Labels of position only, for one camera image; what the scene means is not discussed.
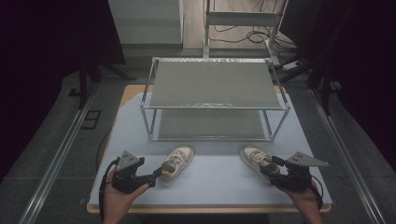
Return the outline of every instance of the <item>person's left hand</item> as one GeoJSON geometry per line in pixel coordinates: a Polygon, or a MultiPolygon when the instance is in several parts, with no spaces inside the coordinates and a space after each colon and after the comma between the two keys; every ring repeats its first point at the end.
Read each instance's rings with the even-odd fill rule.
{"type": "Polygon", "coordinates": [[[120,223],[131,207],[131,203],[149,188],[149,184],[145,184],[130,194],[122,193],[113,188],[111,184],[113,175],[114,169],[108,174],[105,187],[104,224],[120,223]]]}

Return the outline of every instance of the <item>hand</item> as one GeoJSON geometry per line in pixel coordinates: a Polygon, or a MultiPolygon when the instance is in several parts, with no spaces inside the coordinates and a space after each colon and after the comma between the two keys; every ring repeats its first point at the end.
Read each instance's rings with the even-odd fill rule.
{"type": "Polygon", "coordinates": [[[130,194],[122,193],[111,185],[113,175],[114,169],[109,173],[105,187],[104,224],[120,223],[131,203],[149,188],[149,184],[145,184],[130,194]]]}
{"type": "MultiPolygon", "coordinates": [[[[312,185],[316,188],[317,185],[312,181],[312,185]]],[[[311,189],[305,189],[302,191],[291,191],[288,189],[278,188],[285,192],[294,203],[294,206],[304,216],[305,222],[320,224],[324,223],[323,219],[318,210],[317,196],[311,189]]]]}

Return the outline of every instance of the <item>shoe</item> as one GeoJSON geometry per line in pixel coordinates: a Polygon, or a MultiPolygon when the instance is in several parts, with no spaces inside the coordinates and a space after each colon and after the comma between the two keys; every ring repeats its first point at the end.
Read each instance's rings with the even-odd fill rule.
{"type": "Polygon", "coordinates": [[[188,146],[181,146],[173,150],[163,161],[160,182],[165,186],[172,185],[180,172],[190,164],[193,155],[193,149],[188,146]]]}
{"type": "Polygon", "coordinates": [[[270,184],[270,179],[267,175],[263,175],[260,172],[260,166],[263,166],[269,172],[279,173],[280,171],[279,166],[272,162],[272,157],[269,153],[265,153],[252,145],[242,148],[241,157],[268,184],[270,184]]]}

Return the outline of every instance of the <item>black wrist strap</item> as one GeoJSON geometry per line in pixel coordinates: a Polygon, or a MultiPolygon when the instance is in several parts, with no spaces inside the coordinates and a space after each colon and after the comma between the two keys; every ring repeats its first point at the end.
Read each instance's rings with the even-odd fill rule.
{"type": "Polygon", "coordinates": [[[317,196],[317,203],[318,203],[318,210],[320,211],[321,207],[323,206],[323,198],[319,194],[318,189],[315,188],[312,184],[309,186],[309,188],[314,192],[314,194],[317,196]]]}
{"type": "Polygon", "coordinates": [[[106,188],[106,182],[107,182],[107,176],[108,176],[108,172],[110,171],[110,168],[113,165],[117,165],[119,163],[120,158],[117,158],[116,160],[112,161],[108,166],[107,169],[105,171],[105,174],[102,177],[102,183],[100,185],[99,188],[99,210],[100,210],[100,219],[103,222],[104,219],[104,215],[105,215],[105,210],[104,210],[104,205],[103,205],[103,199],[105,196],[105,188],[106,188]]]}

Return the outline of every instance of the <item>white wall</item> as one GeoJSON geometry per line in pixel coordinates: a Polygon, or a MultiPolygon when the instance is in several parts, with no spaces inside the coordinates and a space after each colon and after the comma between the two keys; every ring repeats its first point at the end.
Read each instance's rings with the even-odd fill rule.
{"type": "Polygon", "coordinates": [[[121,44],[181,44],[182,0],[108,0],[121,44]]]}

